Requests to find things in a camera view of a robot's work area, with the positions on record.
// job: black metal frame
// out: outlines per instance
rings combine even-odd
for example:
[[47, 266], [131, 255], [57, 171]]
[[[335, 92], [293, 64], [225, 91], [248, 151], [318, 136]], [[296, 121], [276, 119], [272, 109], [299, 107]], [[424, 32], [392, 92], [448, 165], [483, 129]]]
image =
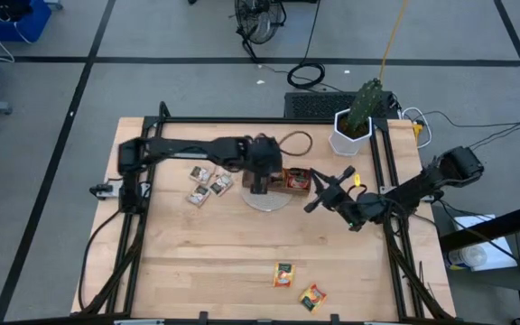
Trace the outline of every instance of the black metal frame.
[[[205, 123], [205, 124], [287, 124], [287, 125], [332, 125], [333, 121], [328, 118], [322, 119], [301, 119], [301, 118], [250, 118], [250, 117], [171, 117], [165, 105], [161, 103], [160, 106], [160, 115], [159, 116], [146, 116], [144, 118], [142, 136], [148, 136], [149, 131], [152, 127], [155, 127], [156, 136], [161, 136], [163, 132], [163, 125], [167, 123]], [[395, 158], [392, 152], [392, 144], [390, 139], [390, 132], [388, 129], [388, 123], [385, 119], [374, 119], [374, 124], [377, 127], [383, 136], [383, 143], [386, 152], [386, 159], [388, 162], [388, 171], [391, 179], [391, 184], [396, 186], [398, 185], [398, 178], [396, 173], [396, 165]], [[370, 137], [370, 144], [372, 148], [372, 156], [373, 156], [373, 164], [375, 166], [375, 175], [376, 175], [376, 183], [378, 189], [380, 190], [381, 186], [384, 186], [385, 180], [382, 171], [382, 165], [380, 160], [380, 154], [378, 151], [378, 142], [376, 132], [372, 133]], [[155, 166], [150, 167], [147, 170], [147, 181], [150, 183], [153, 182], [155, 175]], [[149, 208], [151, 195], [146, 195], [146, 207]], [[138, 215], [138, 229], [140, 227], [145, 227], [147, 222], [148, 210], [144, 210], [142, 213]], [[122, 226], [122, 232], [119, 239], [117, 254], [116, 254], [116, 265], [122, 261], [125, 251], [127, 249], [127, 242], [130, 235], [131, 225], [133, 221], [134, 215], [125, 215], [124, 224]], [[404, 251], [405, 259], [407, 263], [414, 268], [413, 262], [413, 253], [412, 247], [410, 243], [410, 238], [408, 237], [408, 225], [402, 223], [399, 225], [401, 227], [401, 239], [402, 239], [402, 248]], [[394, 234], [387, 230], [385, 230], [385, 237], [389, 238]], [[143, 235], [144, 232], [140, 232], [142, 235], [142, 242], [144, 241]], [[22, 320], [22, 321], [14, 321], [7, 322], [6, 324], [113, 324], [114, 320], [131, 320], [131, 312], [132, 306], [134, 302], [135, 296], [135, 284], [137, 282], [137, 275], [139, 270], [139, 263], [141, 259], [141, 247], [140, 253], [135, 256], [134, 261], [131, 263], [128, 285], [125, 291], [125, 305], [123, 312], [115, 313], [115, 304], [118, 295], [118, 291], [114, 290], [107, 299], [107, 308], [106, 313], [97, 314], [97, 315], [79, 315], [78, 317], [69, 317], [69, 318], [54, 318], [54, 319], [45, 319], [45, 320]], [[414, 288], [411, 287], [411, 292], [413, 295], [413, 308], [414, 308], [414, 317], [409, 317], [406, 314], [406, 305], [404, 302], [404, 292], [403, 285], [399, 267], [397, 262], [389, 255], [389, 264], [391, 268], [391, 277], [393, 282], [393, 288], [395, 291], [395, 305], [398, 314], [398, 323], [406, 323], [406, 324], [458, 324], [456, 320], [433, 320], [433, 319], [425, 319], [423, 314], [423, 303], [420, 298], [414, 291]], [[281, 321], [281, 320], [208, 320], [208, 313], [206, 311], [202, 311], [200, 313], [200, 317], [198, 319], [193, 320], [176, 320], [176, 319], [165, 319], [166, 324], [178, 324], [178, 325], [187, 325], [187, 324], [198, 324], [198, 325], [206, 325], [206, 324], [225, 324], [230, 323], [234, 325], [248, 325], [248, 324], [259, 324], [261, 322], [270, 322], [271, 325], [274, 324], [368, 324], [368, 321], [340, 321], [339, 315], [331, 314], [330, 322], [328, 321]]]

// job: potted plant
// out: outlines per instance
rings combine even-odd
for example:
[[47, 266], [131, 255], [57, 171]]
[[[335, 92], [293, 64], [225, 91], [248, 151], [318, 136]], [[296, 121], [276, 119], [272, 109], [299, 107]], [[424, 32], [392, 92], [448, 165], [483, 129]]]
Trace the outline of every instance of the potted plant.
[[334, 116], [334, 130], [329, 138], [338, 155], [353, 156], [373, 132], [372, 114], [381, 100], [383, 86], [378, 79], [362, 85], [352, 105]]

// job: white pot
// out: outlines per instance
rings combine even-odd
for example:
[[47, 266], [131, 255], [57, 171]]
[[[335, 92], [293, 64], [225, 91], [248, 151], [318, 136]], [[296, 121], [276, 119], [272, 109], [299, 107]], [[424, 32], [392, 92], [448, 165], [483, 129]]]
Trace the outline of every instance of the white pot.
[[348, 114], [350, 109], [345, 109], [343, 111], [339, 111], [334, 116], [334, 130], [332, 130], [332, 135], [329, 137], [330, 146], [334, 153], [341, 156], [353, 156], [358, 153], [358, 150], [368, 141], [370, 135], [372, 135], [372, 118], [368, 118], [368, 134], [359, 137], [358, 139], [351, 139], [345, 135], [343, 135], [339, 131], [339, 120], [345, 114]]

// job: brown box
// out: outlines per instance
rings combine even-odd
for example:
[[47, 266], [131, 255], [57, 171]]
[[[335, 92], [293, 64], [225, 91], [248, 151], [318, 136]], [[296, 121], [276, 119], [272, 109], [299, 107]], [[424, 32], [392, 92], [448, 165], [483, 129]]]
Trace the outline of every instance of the brown box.
[[[254, 174], [244, 171], [242, 186], [249, 188], [254, 182]], [[311, 192], [311, 171], [303, 168], [283, 168], [268, 179], [268, 190], [292, 195], [308, 195]]]

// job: blue bin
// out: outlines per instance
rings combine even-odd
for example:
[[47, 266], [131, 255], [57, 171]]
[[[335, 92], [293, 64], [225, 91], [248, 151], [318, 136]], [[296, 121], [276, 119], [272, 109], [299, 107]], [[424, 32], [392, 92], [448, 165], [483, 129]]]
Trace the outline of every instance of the blue bin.
[[45, 24], [50, 19], [51, 9], [43, 0], [17, 0], [29, 3], [33, 13], [27, 14], [21, 21], [17, 22], [15, 28], [12, 22], [0, 22], [0, 40], [2, 42], [36, 42], [42, 35]]

